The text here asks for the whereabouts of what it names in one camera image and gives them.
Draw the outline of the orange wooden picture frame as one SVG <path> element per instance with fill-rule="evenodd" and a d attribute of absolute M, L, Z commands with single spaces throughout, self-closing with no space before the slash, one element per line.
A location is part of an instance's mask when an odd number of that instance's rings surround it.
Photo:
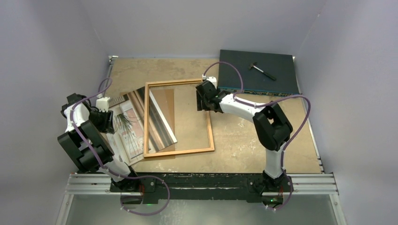
<path fill-rule="evenodd" d="M 162 87 L 162 86 L 176 86 L 176 85 L 188 85 L 188 84 L 199 84 L 202 82 L 201 78 L 197 79 L 182 79 L 182 80 L 171 80 L 171 81 L 158 81 L 158 82 L 146 82 L 145 83 L 145 102 L 144 102 L 144 158 L 157 158 L 157 157 L 169 157 L 186 154 L 196 154 L 204 152 L 214 152 L 214 137 L 211 127 L 211 119 L 209 112 L 205 112 L 205 118 L 207 123 L 207 134 L 209 140 L 209 147 L 202 149 L 191 149 L 191 150 L 179 150 L 179 151 L 166 151 L 158 153 L 149 153 L 149 90 L 151 87 Z"/>

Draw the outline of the glossy photo print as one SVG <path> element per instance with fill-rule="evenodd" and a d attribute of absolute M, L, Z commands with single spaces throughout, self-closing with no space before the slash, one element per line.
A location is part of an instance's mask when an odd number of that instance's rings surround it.
<path fill-rule="evenodd" d="M 158 153 L 177 142 L 152 92 L 149 92 L 149 153 Z M 111 99 L 115 133 L 107 134 L 116 158 L 133 165 L 144 159 L 145 88 Z"/>

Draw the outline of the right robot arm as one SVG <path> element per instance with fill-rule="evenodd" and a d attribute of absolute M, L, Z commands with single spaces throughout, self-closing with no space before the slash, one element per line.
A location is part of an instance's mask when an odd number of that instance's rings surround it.
<path fill-rule="evenodd" d="M 290 140 L 293 127 L 277 103 L 261 103 L 241 99 L 220 91 L 206 80 L 196 86 L 197 110 L 229 113 L 252 122 L 261 145 L 266 150 L 263 184 L 270 191 L 281 186 L 283 180 L 282 148 Z"/>

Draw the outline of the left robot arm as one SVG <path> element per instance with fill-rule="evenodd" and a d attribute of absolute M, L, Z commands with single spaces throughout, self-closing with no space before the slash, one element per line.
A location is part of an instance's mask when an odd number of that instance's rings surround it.
<path fill-rule="evenodd" d="M 97 100 L 104 107 L 91 105 L 87 96 L 71 94 L 62 106 L 61 114 L 67 119 L 65 133 L 57 140 L 73 163 L 82 173 L 105 173 L 115 184 L 129 192 L 136 191 L 140 179 L 125 162 L 115 158 L 103 134 L 114 134 L 113 111 L 109 110 L 109 98 Z"/>

